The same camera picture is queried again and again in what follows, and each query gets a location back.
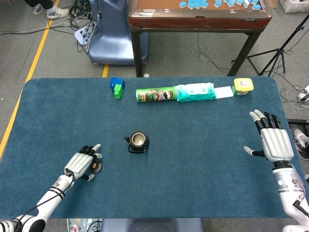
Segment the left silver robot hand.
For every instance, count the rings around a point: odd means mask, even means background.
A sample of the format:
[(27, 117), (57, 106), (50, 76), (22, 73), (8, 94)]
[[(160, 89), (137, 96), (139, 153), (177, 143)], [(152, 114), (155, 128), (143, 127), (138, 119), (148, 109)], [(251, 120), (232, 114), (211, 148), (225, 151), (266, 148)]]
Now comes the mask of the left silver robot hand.
[(101, 144), (95, 146), (83, 146), (66, 164), (65, 173), (74, 174), (75, 179), (90, 181), (95, 177), (91, 171), (91, 164), (95, 159), (102, 159), (103, 155), (98, 153)]

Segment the black teapot lid orange knob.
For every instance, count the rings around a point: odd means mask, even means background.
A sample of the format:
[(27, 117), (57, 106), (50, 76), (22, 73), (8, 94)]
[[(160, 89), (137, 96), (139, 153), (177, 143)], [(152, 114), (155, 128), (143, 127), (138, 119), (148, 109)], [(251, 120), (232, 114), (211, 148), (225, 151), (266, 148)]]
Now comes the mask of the black teapot lid orange knob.
[(100, 159), (95, 159), (91, 164), (91, 171), (94, 174), (99, 173), (102, 170), (102, 162)]

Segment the black teapot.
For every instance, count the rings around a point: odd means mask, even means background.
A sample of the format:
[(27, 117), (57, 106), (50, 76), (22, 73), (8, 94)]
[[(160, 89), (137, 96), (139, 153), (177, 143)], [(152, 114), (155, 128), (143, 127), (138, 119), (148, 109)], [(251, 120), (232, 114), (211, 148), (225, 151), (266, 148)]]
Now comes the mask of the black teapot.
[(124, 137), (128, 142), (128, 152), (132, 154), (142, 154), (144, 153), (149, 145), (149, 137), (142, 131), (135, 131), (130, 137)]

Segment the grey sneaker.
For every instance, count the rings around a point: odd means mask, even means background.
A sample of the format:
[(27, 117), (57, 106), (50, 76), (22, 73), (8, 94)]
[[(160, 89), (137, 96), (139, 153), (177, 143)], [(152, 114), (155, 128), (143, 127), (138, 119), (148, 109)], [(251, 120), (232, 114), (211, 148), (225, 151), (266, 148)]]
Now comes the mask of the grey sneaker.
[(309, 160), (309, 137), (298, 128), (292, 128), (291, 133), (299, 156), (304, 160)]

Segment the white floor device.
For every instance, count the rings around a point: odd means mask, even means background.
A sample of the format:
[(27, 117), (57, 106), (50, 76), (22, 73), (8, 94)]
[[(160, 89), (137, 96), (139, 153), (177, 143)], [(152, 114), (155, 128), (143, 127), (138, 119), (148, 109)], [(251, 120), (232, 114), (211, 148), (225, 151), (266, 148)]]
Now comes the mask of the white floor device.
[(309, 101), (309, 85), (298, 94), (297, 100), (301, 102)]

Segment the colourful printed bag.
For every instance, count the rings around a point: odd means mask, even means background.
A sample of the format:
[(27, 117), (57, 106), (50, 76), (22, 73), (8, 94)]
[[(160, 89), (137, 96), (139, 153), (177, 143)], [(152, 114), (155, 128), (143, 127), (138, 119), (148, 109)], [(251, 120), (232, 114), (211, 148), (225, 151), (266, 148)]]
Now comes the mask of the colourful printed bag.
[(68, 218), (68, 232), (101, 232), (101, 218)]

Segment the flat white plastic box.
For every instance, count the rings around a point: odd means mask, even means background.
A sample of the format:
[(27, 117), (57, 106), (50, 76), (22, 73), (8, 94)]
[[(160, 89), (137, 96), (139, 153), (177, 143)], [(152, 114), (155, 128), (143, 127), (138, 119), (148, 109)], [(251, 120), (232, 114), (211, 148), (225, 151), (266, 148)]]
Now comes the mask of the flat white plastic box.
[(230, 98), (234, 96), (231, 86), (214, 88), (216, 99)]

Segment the black tripod stand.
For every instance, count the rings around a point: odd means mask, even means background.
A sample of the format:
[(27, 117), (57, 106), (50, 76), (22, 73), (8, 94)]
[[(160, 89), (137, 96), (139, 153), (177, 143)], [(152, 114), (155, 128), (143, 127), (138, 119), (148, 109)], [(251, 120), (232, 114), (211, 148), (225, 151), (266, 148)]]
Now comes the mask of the black tripod stand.
[[(285, 60), (284, 60), (284, 53), (285, 53), (285, 47), (288, 45), (288, 43), (292, 40), (292, 38), (295, 37), (295, 35), (303, 30), (305, 28), (304, 24), (309, 20), (309, 13), (306, 15), (306, 17), (302, 20), (302, 22), (295, 28), (295, 30), (292, 32), (292, 34), (287, 38), (287, 40), (283, 43), (283, 45), (279, 48), (268, 50), (262, 53), (257, 53), (254, 55), (249, 55), (245, 59), (248, 60), (249, 64), (253, 67), (255, 73), (258, 76), (262, 76), (267, 73), (267, 76), (270, 77), (272, 73), (275, 72), (275, 66), (279, 64), (279, 59), (281, 58), (282, 65), (279, 65), (278, 67), (283, 67), (283, 72), (286, 72), (285, 68)], [(258, 71), (257, 67), (252, 62), (252, 58), (274, 53), (273, 57), (270, 59), (270, 61), (265, 65), (265, 67)]]

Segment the blue felt table cover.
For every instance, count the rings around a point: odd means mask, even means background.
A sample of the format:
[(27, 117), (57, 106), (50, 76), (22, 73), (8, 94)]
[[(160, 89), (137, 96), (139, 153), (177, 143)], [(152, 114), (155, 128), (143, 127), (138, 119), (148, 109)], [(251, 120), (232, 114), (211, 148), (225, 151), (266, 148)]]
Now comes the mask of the blue felt table cover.
[[(23, 88), (0, 162), (0, 218), (33, 208), (85, 145), (101, 144), (103, 168), (76, 180), (54, 218), (283, 218), (286, 214), (249, 112), (275, 114), (288, 130), (276, 82), (254, 77), (245, 96), (212, 101), (136, 101), (140, 88), (212, 82), (232, 77), (127, 78), (117, 100), (109, 78), (41, 78)], [(128, 152), (135, 131), (150, 139)]]

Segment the teal wet wipes pack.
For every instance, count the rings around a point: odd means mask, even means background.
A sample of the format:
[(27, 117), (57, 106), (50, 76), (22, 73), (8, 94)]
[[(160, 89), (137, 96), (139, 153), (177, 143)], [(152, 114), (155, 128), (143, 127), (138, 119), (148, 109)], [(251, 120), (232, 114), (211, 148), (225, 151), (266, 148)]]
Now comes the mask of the teal wet wipes pack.
[(213, 83), (195, 83), (175, 86), (178, 102), (206, 101), (216, 99)]

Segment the green Pringles can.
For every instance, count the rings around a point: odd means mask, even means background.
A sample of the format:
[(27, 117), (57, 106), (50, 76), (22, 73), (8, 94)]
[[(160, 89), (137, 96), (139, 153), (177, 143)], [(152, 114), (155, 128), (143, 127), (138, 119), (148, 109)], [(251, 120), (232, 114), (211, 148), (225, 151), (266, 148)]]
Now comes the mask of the green Pringles can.
[(136, 100), (138, 103), (177, 100), (176, 87), (171, 86), (137, 89)]

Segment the white storage box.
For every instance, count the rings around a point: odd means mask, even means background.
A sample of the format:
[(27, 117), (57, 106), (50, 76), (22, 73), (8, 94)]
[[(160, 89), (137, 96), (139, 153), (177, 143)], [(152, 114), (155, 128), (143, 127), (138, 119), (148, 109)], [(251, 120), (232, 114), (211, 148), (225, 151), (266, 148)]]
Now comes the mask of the white storage box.
[(279, 0), (286, 13), (309, 12), (309, 0)]

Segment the brown mahjong table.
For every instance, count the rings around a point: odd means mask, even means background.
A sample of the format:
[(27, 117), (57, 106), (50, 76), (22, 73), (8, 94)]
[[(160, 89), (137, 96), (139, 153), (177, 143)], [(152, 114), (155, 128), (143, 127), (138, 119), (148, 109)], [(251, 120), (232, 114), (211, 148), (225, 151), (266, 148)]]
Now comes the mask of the brown mahjong table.
[(136, 76), (143, 77), (140, 34), (144, 32), (244, 33), (248, 38), (228, 73), (235, 76), (272, 19), (268, 0), (258, 0), (260, 10), (239, 5), (216, 8), (215, 0), (207, 0), (207, 8), (180, 8), (182, 1), (188, 0), (127, 0)]

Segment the person in black trousers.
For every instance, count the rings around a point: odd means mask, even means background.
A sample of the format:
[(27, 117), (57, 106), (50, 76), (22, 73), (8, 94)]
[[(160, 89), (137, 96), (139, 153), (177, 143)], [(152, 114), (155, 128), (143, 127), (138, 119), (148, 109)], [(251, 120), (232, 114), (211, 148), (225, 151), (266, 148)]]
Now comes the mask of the person in black trousers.
[(49, 19), (58, 19), (68, 16), (69, 9), (57, 7), (52, 0), (24, 0), (33, 9), (35, 15), (39, 15), (46, 10)]

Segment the blue-grey machine pedestal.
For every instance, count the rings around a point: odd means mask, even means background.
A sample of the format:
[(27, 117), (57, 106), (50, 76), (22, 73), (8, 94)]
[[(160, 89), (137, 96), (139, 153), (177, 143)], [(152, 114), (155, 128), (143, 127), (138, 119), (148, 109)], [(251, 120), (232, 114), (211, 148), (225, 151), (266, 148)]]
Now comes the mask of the blue-grey machine pedestal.
[(90, 60), (103, 65), (133, 65), (128, 0), (90, 0), (90, 4), (97, 21), (89, 44)]

